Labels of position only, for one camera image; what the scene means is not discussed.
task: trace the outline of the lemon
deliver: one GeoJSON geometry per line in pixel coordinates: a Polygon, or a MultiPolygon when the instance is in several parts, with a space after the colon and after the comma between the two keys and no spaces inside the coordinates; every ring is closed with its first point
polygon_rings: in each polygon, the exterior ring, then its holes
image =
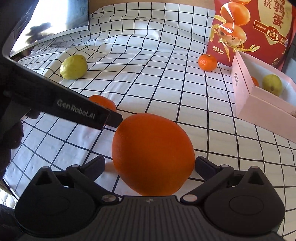
{"type": "Polygon", "coordinates": [[[276,96],[280,96],[283,85],[281,79],[275,74],[268,74],[263,78],[262,88],[276,96]]]}
{"type": "Polygon", "coordinates": [[[86,58],[79,54],[72,55],[64,60],[59,70],[66,80],[79,79],[87,72],[86,58]]]}

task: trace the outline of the red snack bag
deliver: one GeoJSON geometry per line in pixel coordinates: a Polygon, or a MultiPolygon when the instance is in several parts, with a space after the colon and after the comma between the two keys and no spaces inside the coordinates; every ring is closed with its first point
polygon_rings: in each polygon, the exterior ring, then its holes
{"type": "Polygon", "coordinates": [[[231,66],[235,50],[280,67],[296,31],[288,0],[215,0],[207,54],[231,66]]]}

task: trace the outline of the wooden surface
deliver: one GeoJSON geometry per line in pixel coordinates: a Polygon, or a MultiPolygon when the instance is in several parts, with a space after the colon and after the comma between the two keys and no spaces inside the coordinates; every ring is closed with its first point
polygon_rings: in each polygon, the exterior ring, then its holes
{"type": "Polygon", "coordinates": [[[95,12],[99,8],[111,4],[117,4],[117,3],[126,3],[126,2],[164,2],[164,3],[179,3],[179,4],[186,4],[186,5],[193,5],[198,7],[204,7],[208,9],[215,9],[214,0],[109,0],[109,1],[103,1],[103,0],[89,0],[89,10],[90,13],[95,12]]]}

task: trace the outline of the grid pattern cloth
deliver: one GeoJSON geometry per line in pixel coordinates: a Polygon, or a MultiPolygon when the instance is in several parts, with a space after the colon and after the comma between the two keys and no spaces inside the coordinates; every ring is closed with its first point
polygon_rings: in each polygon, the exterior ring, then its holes
{"type": "MultiPolygon", "coordinates": [[[[237,170],[259,166],[281,197],[285,219],[279,234],[296,239],[296,144],[236,118],[230,68],[213,72],[197,65],[206,52],[214,11],[179,4],[127,3],[91,15],[89,31],[37,45],[19,61],[85,96],[100,94],[127,118],[153,113],[176,122],[188,134],[196,156],[237,170]],[[61,63],[82,54],[88,72],[78,80],[60,77],[61,63]]],[[[118,176],[112,162],[114,128],[101,131],[42,113],[23,119],[24,138],[14,151],[5,180],[20,196],[42,166],[64,170],[98,154],[106,171],[96,180],[118,195],[138,195],[118,176]]],[[[180,196],[203,183],[194,171],[180,196]]]]}

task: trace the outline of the pink box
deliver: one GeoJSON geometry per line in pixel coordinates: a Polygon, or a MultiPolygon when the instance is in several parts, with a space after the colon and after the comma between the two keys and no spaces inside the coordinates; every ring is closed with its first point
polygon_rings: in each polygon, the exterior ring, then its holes
{"type": "Polygon", "coordinates": [[[296,84],[290,77],[251,55],[236,51],[231,78],[238,118],[296,142],[296,84]],[[260,88],[267,74],[281,79],[283,92],[279,97],[260,88]],[[260,87],[254,85],[251,76],[260,87]]]}

